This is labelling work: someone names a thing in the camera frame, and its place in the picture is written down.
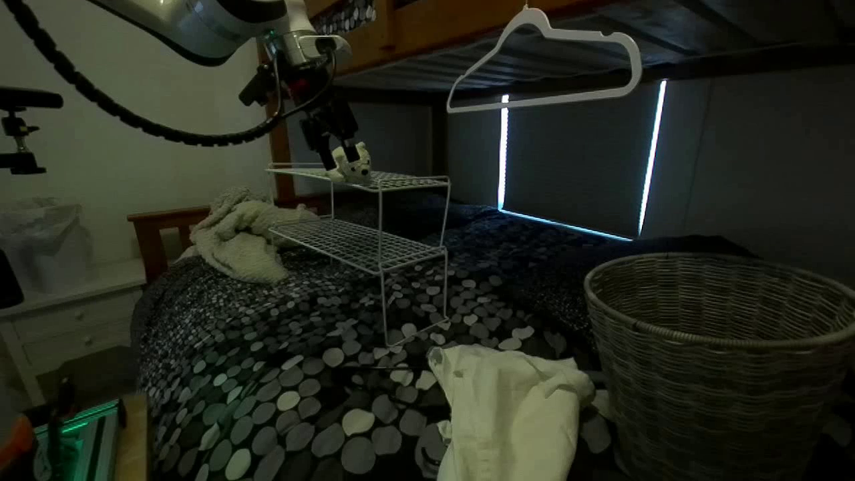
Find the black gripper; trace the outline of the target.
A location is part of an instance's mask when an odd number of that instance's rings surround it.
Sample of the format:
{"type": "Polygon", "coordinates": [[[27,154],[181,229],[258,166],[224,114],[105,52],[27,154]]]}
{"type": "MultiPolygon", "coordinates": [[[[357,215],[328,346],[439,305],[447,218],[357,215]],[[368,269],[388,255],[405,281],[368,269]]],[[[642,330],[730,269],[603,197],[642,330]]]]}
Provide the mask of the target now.
{"type": "Polygon", "coordinates": [[[331,166],[328,138],[339,138],[347,159],[361,158],[355,114],[335,91],[335,75],[325,66],[291,72],[286,88],[291,100],[305,113],[301,133],[323,166],[331,166]]]}

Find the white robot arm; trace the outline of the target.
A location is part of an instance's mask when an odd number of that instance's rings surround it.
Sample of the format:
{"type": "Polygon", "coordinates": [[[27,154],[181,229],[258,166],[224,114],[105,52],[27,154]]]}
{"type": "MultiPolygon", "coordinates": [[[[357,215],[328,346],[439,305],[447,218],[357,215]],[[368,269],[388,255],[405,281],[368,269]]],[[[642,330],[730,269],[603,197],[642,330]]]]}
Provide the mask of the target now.
{"type": "Polygon", "coordinates": [[[349,52],[343,35],[320,32],[305,0],[90,0],[113,16],[149,32],[173,52],[220,66],[246,42],[265,50],[265,62],[244,86],[244,104],[276,104],[301,113],[305,141],[325,167],[357,162],[365,146],[349,104],[331,91],[335,66],[349,52]]]}

